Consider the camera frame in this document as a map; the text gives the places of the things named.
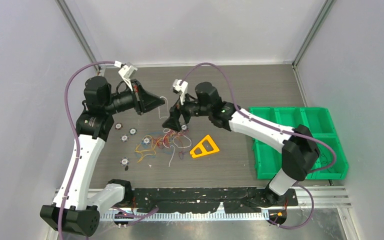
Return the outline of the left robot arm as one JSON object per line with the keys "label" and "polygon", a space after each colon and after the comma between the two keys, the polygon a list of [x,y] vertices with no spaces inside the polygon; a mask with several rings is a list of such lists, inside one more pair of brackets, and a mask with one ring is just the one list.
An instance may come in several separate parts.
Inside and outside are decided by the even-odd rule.
{"label": "left robot arm", "polygon": [[146,91],[136,79],[121,92],[103,76],[85,82],[83,111],[74,128],[74,146],[63,183],[50,205],[43,205],[40,217],[55,231],[91,237],[102,214],[115,206],[128,207],[134,199],[127,180],[112,179],[93,197],[88,197],[97,160],[103,150],[117,113],[134,109],[138,115],[165,104],[161,97]]}

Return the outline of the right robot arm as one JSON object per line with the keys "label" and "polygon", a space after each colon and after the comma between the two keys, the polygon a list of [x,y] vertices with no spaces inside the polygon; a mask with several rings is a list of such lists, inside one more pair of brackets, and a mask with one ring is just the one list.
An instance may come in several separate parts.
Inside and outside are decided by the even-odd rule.
{"label": "right robot arm", "polygon": [[164,128],[179,132],[180,118],[188,124],[191,117],[208,117],[214,126],[249,136],[281,154],[280,170],[265,188],[265,198],[271,205],[279,205],[287,190],[307,177],[321,154],[308,127],[276,124],[223,101],[210,82],[196,85],[196,97],[187,93],[188,83],[181,79],[176,79],[171,89],[179,97],[162,124]]}

